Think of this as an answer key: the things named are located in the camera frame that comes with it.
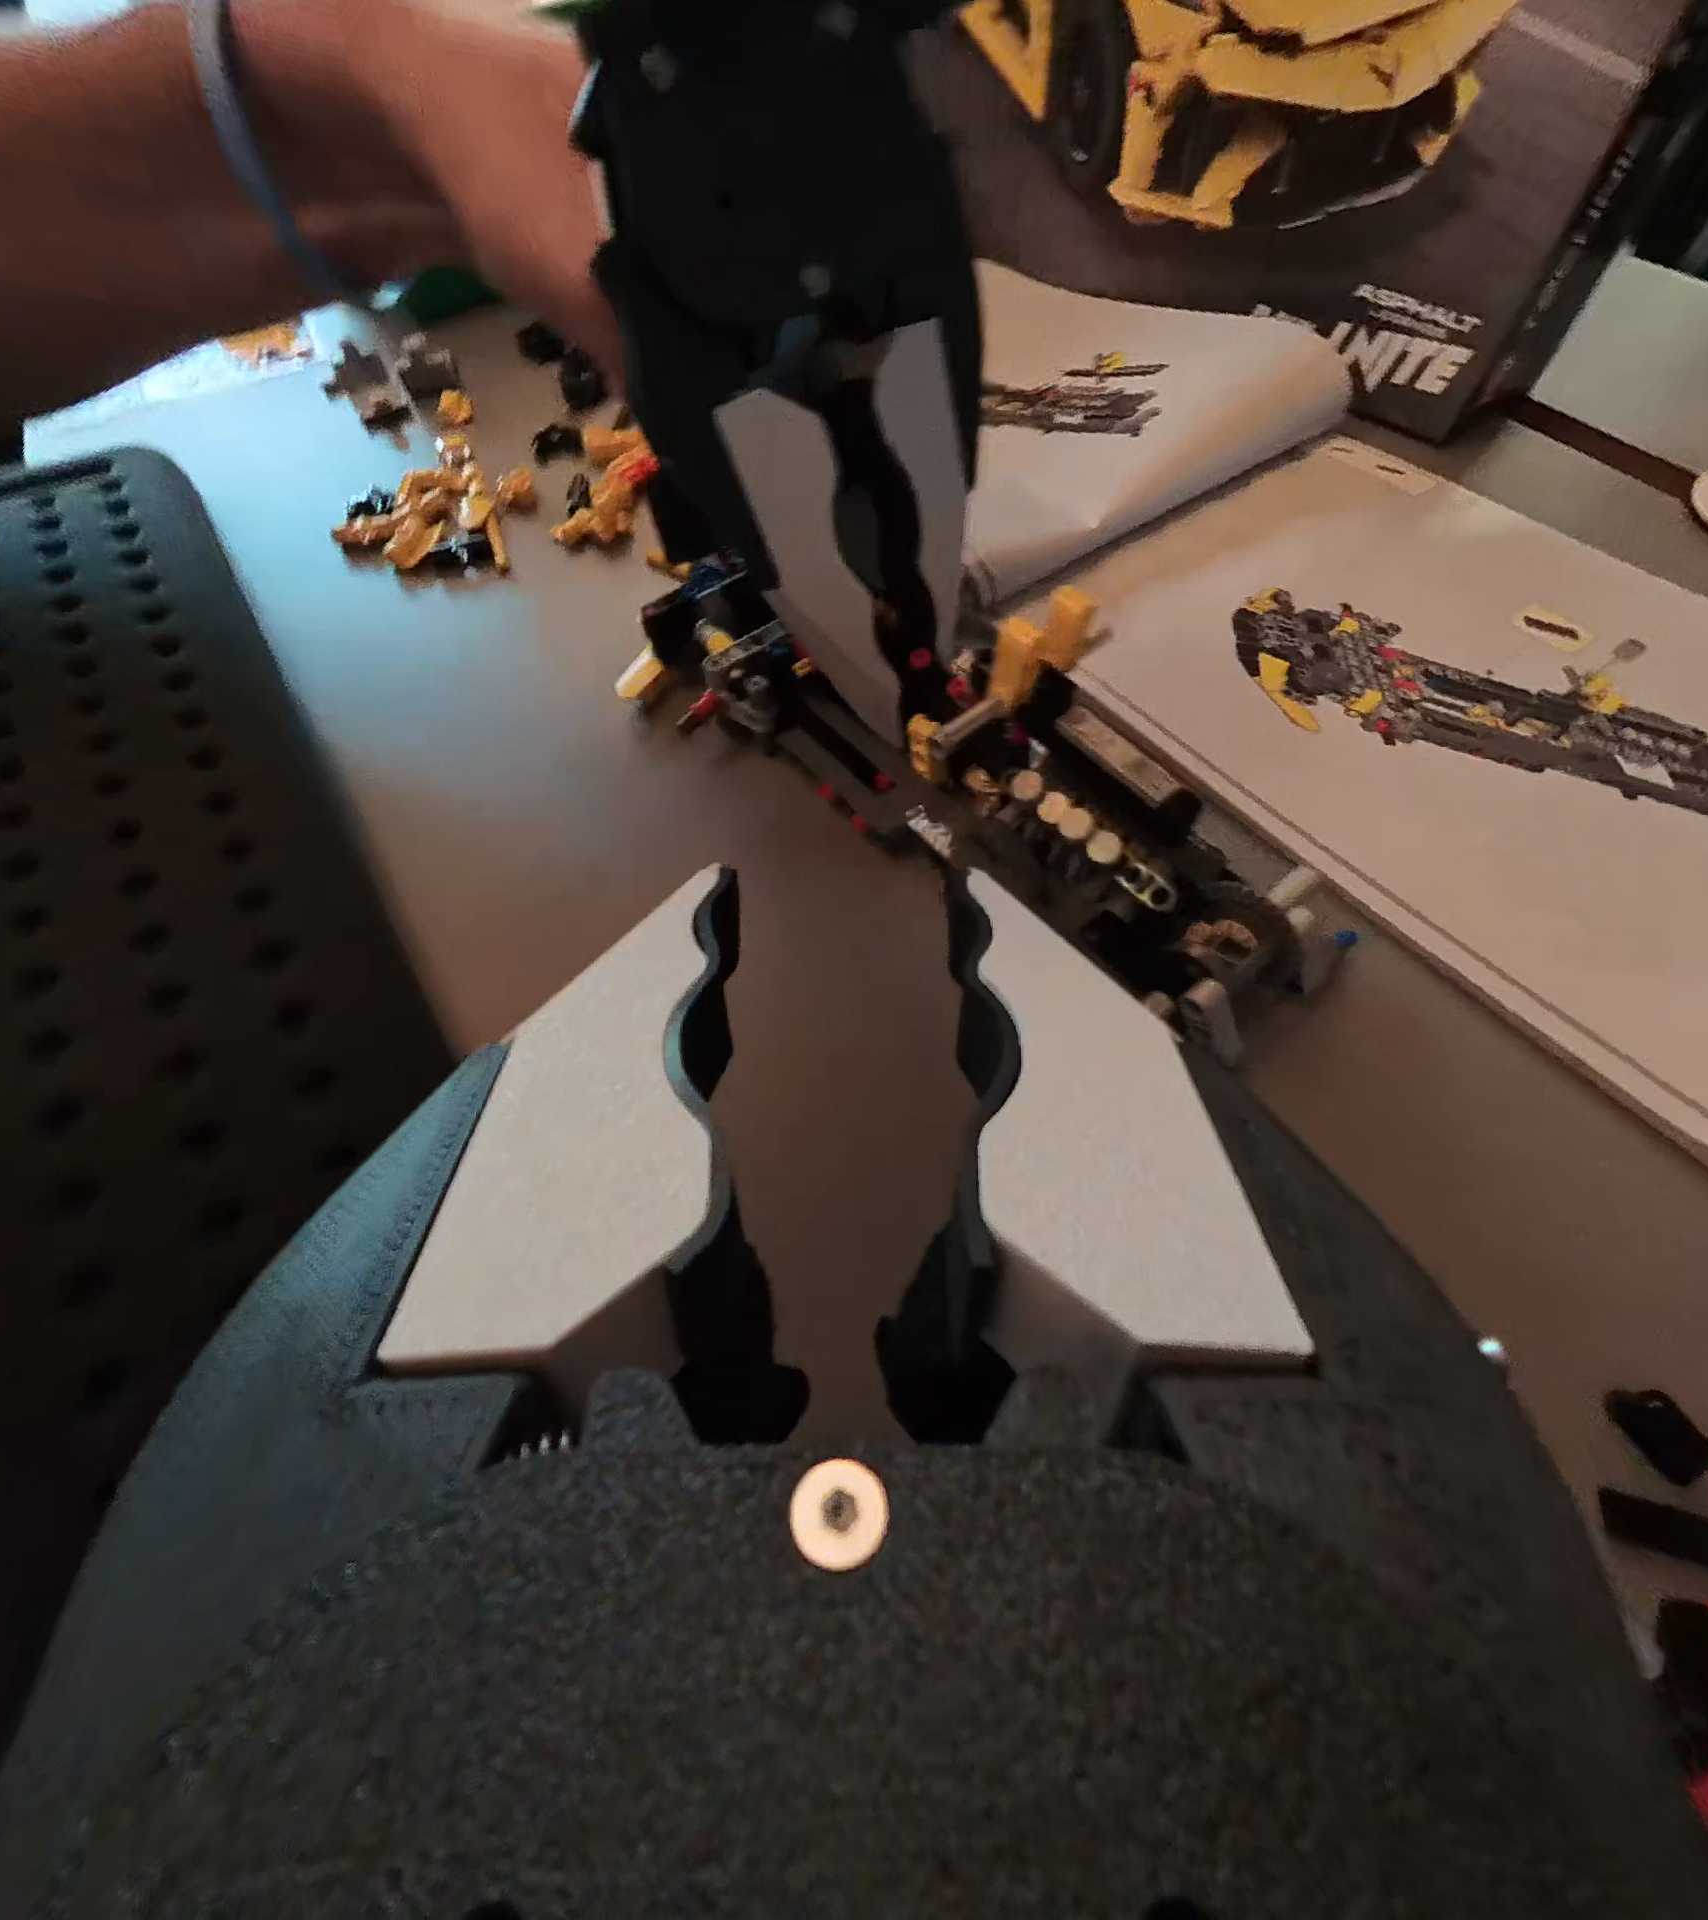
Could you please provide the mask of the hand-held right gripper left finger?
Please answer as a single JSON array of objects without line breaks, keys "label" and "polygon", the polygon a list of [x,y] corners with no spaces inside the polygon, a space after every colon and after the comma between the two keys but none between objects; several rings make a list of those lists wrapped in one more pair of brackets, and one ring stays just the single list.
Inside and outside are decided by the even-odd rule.
[{"label": "hand-held right gripper left finger", "polygon": [[506,1038],[378,1344],[396,1378],[670,1375],[731,1176],[733,867],[696,869]]}]

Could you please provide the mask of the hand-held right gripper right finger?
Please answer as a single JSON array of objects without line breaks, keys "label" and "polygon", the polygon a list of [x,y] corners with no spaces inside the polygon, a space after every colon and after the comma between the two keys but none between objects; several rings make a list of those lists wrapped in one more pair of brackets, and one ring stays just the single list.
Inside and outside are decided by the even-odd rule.
[{"label": "hand-held right gripper right finger", "polygon": [[1172,1030],[978,869],[950,877],[979,1337],[1013,1373],[1301,1375],[1295,1305]]}]

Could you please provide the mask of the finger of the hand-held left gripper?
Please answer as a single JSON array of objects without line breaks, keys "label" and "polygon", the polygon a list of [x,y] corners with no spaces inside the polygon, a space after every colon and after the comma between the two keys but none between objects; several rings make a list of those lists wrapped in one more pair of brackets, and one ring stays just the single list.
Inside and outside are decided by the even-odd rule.
[{"label": "finger of the hand-held left gripper", "polygon": [[902,735],[910,660],[931,643],[917,466],[921,381],[849,381],[828,417],[769,389],[716,411],[772,581],[769,606],[878,735]]},{"label": "finger of the hand-held left gripper", "polygon": [[906,478],[912,573],[928,602],[928,643],[948,664],[956,647],[970,480],[938,320],[893,330],[874,374],[882,442]]}]

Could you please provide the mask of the lego car chassis assembly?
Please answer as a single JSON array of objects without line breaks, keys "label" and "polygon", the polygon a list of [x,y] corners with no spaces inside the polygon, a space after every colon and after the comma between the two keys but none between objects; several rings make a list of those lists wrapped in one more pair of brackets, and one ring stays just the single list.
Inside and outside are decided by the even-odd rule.
[{"label": "lego car chassis assembly", "polygon": [[730,554],[674,562],[639,613],[643,645],[615,692],[677,705],[779,758],[868,839],[997,879],[1130,995],[1221,1063],[1248,1021],[1319,995],[1359,934],[1335,923],[1322,875],[1278,867],[1225,813],[1100,717],[1046,660],[1018,701],[989,692],[995,632],[983,565],[961,576],[948,716],[893,743],[861,721]]}]

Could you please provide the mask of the person's left forearm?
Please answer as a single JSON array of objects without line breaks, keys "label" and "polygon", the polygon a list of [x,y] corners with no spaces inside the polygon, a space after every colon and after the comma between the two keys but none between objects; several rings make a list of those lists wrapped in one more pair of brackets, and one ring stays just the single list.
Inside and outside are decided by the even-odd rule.
[{"label": "person's left forearm", "polygon": [[0,29],[0,450],[301,297],[219,152],[179,7]]}]

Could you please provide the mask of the pile of yellow lego pieces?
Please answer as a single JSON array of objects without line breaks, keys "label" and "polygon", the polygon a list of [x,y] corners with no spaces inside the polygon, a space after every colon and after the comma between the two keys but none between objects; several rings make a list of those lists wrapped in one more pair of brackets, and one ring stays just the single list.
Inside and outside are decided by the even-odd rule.
[{"label": "pile of yellow lego pieces", "polygon": [[535,512],[537,471],[562,459],[575,471],[549,540],[567,554],[624,547],[660,471],[639,425],[586,421],[573,411],[534,433],[528,462],[490,468],[473,440],[476,399],[456,358],[419,332],[401,337],[392,356],[340,346],[321,389],[350,403],[367,429],[397,432],[412,421],[428,433],[419,462],[358,491],[331,526],[346,558],[401,577],[510,573],[507,528]]}]

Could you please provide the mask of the lego set box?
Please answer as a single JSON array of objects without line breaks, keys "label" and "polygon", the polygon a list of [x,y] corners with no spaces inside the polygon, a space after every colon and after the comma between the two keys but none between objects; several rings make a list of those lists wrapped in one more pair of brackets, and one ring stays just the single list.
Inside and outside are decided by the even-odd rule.
[{"label": "lego set box", "polygon": [[1303,326],[1359,416],[1441,442],[1538,367],[1605,264],[1692,12],[961,3],[913,81],[982,257]]}]

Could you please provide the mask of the open lego instruction booklet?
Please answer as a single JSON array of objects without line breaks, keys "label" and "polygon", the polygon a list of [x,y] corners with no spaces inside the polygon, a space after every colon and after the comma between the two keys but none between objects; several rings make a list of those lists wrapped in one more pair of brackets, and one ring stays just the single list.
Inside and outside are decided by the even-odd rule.
[{"label": "open lego instruction booklet", "polygon": [[1708,598],[1347,432],[1309,330],[976,267],[968,560],[1097,737],[1708,1163]]}]

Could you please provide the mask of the person's left hand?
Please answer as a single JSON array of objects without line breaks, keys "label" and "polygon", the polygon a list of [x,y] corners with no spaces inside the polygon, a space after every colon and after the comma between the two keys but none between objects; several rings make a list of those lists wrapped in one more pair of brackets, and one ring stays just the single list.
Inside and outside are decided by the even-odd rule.
[{"label": "person's left hand", "polygon": [[565,29],[525,3],[249,2],[222,59],[263,183],[342,285],[466,265],[624,381]]}]

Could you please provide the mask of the blue wristband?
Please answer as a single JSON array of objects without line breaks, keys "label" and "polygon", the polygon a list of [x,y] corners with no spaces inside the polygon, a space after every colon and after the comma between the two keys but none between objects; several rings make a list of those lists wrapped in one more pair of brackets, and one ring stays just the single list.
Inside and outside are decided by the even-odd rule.
[{"label": "blue wristband", "polygon": [[242,87],[240,40],[228,2],[185,2],[184,19],[194,81],[207,112],[219,157],[262,219],[284,261],[321,303],[367,312],[365,287],[354,283],[313,245],[282,194]]}]

